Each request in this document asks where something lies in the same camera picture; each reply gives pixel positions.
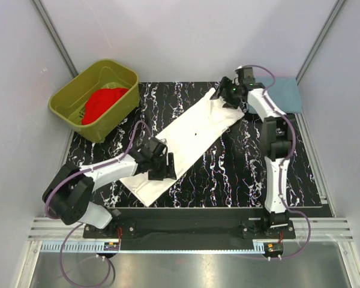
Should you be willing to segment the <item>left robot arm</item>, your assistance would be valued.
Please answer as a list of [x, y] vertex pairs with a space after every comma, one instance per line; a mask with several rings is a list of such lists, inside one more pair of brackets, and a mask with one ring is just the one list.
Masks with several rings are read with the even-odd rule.
[[104, 237], [117, 232], [117, 216], [92, 202], [92, 192], [113, 181], [146, 174], [149, 180], [176, 179], [174, 154], [155, 137], [145, 145], [131, 148], [124, 154], [95, 165], [64, 164], [42, 200], [49, 217], [66, 225], [76, 222], [95, 227]]

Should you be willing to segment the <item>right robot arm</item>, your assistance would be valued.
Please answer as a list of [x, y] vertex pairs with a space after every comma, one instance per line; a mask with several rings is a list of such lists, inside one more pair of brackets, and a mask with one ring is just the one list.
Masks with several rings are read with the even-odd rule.
[[262, 121], [260, 150], [266, 163], [266, 196], [263, 215], [252, 228], [253, 233], [261, 233], [268, 238], [277, 237], [286, 230], [289, 215], [286, 203], [287, 171], [296, 146], [293, 121], [270, 98], [268, 89], [257, 82], [253, 69], [257, 65], [240, 66], [235, 70], [236, 78], [223, 77], [212, 99], [222, 98], [224, 108], [237, 109], [241, 103], [249, 104]]

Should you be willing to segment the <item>white printed t shirt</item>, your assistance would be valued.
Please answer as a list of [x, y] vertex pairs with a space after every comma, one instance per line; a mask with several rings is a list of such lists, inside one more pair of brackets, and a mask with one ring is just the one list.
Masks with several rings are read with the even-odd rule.
[[[166, 140], [173, 153], [176, 177], [180, 178], [210, 146], [244, 113], [241, 108], [224, 107], [222, 98], [212, 100], [211, 88], [196, 104], [173, 120], [156, 138]], [[121, 183], [145, 206], [153, 204], [176, 183], [174, 179], [152, 181], [148, 174], [122, 178]]]

